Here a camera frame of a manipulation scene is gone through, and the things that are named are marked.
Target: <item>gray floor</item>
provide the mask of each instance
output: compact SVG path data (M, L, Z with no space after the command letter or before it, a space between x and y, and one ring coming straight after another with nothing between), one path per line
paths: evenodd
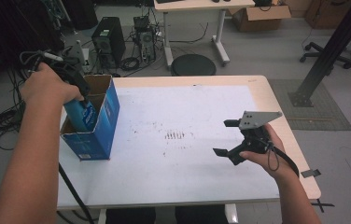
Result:
M141 15L141 11L133 7L122 7L122 10L124 12L122 17ZM99 18L114 15L116 12L119 12L119 9L113 7L97 8ZM128 21L122 24L123 33L128 34L131 30L130 24ZM202 26L198 23L172 24L171 37L177 40L198 38L203 33ZM232 61L226 67L222 67L210 40L210 35L215 31L216 24L210 22L203 40L192 45L174 44L175 57L192 52L205 55L215 62L218 76L265 75L267 78L276 79L304 79L315 59L307 59L305 63L299 62L303 54L303 40L310 35L306 42L315 41L325 45L333 32L311 30L303 19L289 19L283 20L277 31L246 34L239 33L232 21L226 20L223 44ZM88 30L79 32L78 36L68 35L67 44L73 43L75 39L81 39L83 43L89 40L91 32L92 30ZM131 44L127 44L126 55L131 53L132 47ZM351 46L345 55L351 56ZM132 76L170 76L161 57L161 51L158 51L158 58L160 59L156 63ZM117 72L123 76L129 74L120 70ZM332 74L325 77L323 83L351 123L351 68L344 70L338 63L335 64ZM11 90L6 73L0 72L0 112L13 104ZM351 223L351 132L294 131L294 134L310 167L319 169L322 173L316 178L322 192L321 202L335 205L324 207L324 213L316 207L322 222ZM5 143L12 146L16 136L15 133L9 134L5 138ZM0 149L0 181L10 155L11 152ZM281 223L278 202L237 204L237 211L240 223ZM65 222L58 218L58 223ZM173 208L158 208L157 223L175 223Z

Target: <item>white tabletop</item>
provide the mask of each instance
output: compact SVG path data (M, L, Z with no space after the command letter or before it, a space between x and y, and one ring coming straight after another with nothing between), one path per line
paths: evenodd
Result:
M157 206L271 201L277 186L263 169L238 166L212 148L243 140L224 119L244 110L278 111L265 77L115 78L120 113L110 161L79 161L62 141L60 162L84 203L91 207ZM301 171L307 163L284 118L272 122L287 154ZM318 198L312 177L301 179ZM76 206L62 180L59 208Z
M212 0L182 0L171 3L159 4L155 0L155 8L158 11L178 11L178 10L198 10L198 9L222 9L232 7L253 7L255 5L252 0L231 0L225 2L219 0L218 3Z

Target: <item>chair seat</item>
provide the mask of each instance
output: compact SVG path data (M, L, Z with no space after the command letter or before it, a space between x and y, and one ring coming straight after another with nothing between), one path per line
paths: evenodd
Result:
M185 54L172 63L173 76L213 76L216 71L216 65L199 54Z

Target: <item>black metal post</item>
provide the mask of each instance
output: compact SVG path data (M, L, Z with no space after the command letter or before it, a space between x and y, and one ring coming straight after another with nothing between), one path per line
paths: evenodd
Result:
M288 96L294 106L312 106L310 97L351 40L351 8L333 33L310 72L296 92Z

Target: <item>blue cardboard box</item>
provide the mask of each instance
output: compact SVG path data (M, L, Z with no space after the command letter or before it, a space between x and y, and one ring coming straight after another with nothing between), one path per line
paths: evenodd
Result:
M85 76L91 86L89 100L98 112L94 130L77 133L70 120L61 129L64 142L82 161L108 160L119 114L119 100L112 76Z

